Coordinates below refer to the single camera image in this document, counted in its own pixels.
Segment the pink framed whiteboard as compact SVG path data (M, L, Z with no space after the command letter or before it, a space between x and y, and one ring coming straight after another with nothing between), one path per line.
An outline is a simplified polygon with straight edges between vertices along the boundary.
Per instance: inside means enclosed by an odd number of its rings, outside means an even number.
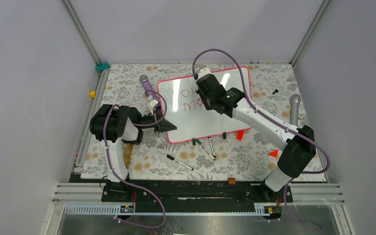
M168 131L170 143L190 141L248 130L251 127L225 114L214 110L207 111L200 95L196 93L198 86L193 76L185 76L163 80L157 83L157 91L164 100L160 101L165 120L177 127Z

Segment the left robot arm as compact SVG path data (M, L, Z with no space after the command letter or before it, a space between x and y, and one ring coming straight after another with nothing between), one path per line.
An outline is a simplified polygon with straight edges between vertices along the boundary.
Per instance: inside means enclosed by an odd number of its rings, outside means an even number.
M141 143L143 129L155 132L177 130L177 126L164 118L160 108L152 114L142 115L137 108L103 104L90 121L90 132L106 152L107 179L119 183L128 178L122 144Z

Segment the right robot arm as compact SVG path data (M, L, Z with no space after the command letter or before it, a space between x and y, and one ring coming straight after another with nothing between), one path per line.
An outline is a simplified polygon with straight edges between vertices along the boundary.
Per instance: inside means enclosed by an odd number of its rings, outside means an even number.
M212 73L195 74L194 79L206 110L215 110L251 126L282 152L277 166L264 179L261 188L263 199L275 201L283 186L300 176L316 155L313 130L306 125L299 128L282 122L258 108L245 92L237 88L226 90Z

